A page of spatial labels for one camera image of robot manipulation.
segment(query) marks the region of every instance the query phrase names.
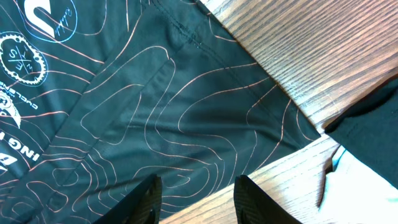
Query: black shorts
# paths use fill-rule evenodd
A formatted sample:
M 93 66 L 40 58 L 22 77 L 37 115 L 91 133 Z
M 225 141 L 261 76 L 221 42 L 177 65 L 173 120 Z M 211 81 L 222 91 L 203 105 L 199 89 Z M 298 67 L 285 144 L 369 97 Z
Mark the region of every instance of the black shorts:
M 0 12 L 0 223 L 92 222 L 151 173 L 165 218 L 319 137 L 199 2 Z

